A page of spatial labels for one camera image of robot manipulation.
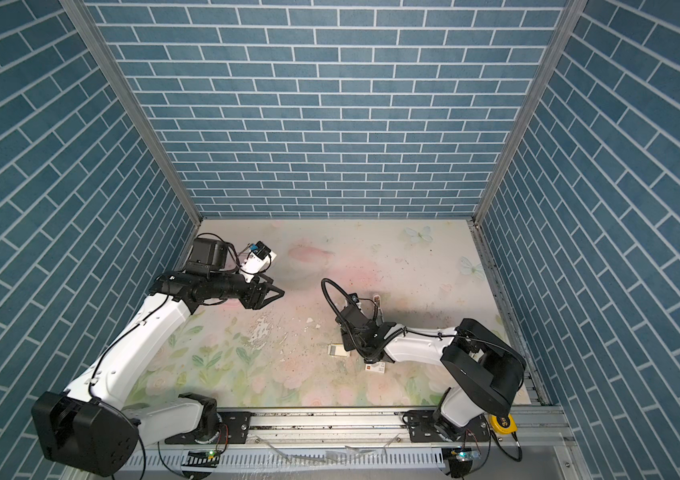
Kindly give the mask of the staple box tray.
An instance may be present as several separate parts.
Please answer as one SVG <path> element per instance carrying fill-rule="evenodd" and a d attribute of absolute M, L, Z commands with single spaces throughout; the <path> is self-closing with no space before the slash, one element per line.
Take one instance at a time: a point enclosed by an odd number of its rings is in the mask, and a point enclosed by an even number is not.
<path fill-rule="evenodd" d="M 349 357 L 350 351 L 347 351 L 343 344 L 329 344 L 328 354 L 332 357 Z"/>

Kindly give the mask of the white staple box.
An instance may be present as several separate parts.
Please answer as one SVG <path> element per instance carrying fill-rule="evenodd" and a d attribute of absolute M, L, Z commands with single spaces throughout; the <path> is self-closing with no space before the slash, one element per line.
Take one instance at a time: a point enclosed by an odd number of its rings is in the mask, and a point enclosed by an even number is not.
<path fill-rule="evenodd" d="M 385 362 L 375 362 L 375 363 L 371 363 L 371 364 L 366 364 L 365 370 L 367 372 L 384 374 L 385 371 L 386 371 L 386 363 Z"/>

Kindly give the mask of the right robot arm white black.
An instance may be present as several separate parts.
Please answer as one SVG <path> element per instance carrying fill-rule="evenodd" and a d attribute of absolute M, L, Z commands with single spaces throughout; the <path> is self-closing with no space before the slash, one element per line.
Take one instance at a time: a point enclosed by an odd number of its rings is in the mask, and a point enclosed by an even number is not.
<path fill-rule="evenodd" d="M 447 371 L 447 389 L 432 416 L 440 435 L 456 439 L 483 414 L 509 415 L 523 386 L 526 361 L 480 322 L 465 318 L 456 327 L 413 329 L 367 317 L 356 304 L 334 308 L 343 346 L 365 363 L 415 362 Z"/>

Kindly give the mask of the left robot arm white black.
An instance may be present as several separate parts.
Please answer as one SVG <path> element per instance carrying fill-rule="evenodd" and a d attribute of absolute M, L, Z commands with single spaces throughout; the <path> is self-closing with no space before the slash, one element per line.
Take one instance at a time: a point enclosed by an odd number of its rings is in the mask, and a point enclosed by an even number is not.
<path fill-rule="evenodd" d="M 32 407 L 43 456 L 100 477 L 111 477 L 147 445 L 186 436 L 217 443 L 228 430 L 216 399 L 194 393 L 159 406 L 127 410 L 130 392 L 170 336 L 201 306 L 237 300 L 261 310 L 282 298 L 267 271 L 276 253 L 263 242 L 243 254 L 216 234 L 200 234 L 184 267 L 159 275 L 141 307 L 97 360 L 60 392 Z"/>

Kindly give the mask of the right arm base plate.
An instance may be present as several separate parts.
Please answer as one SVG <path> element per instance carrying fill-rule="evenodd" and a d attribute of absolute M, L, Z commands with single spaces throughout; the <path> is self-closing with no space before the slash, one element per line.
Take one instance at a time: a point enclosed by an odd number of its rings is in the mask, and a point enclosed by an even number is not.
<path fill-rule="evenodd" d="M 490 438 L 483 415 L 471 419 L 464 427 L 452 424 L 433 409 L 409 410 L 402 419 L 413 443 L 484 442 Z"/>

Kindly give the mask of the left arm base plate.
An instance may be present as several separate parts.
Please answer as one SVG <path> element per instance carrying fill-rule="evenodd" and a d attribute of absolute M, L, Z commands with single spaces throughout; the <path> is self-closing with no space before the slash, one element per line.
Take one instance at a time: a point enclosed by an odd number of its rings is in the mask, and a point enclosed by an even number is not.
<path fill-rule="evenodd" d="M 167 438 L 167 445 L 209 445 L 244 444 L 249 435 L 253 414 L 249 411 L 222 411 L 217 413 L 217 422 L 207 436 L 201 429 L 181 433 Z"/>

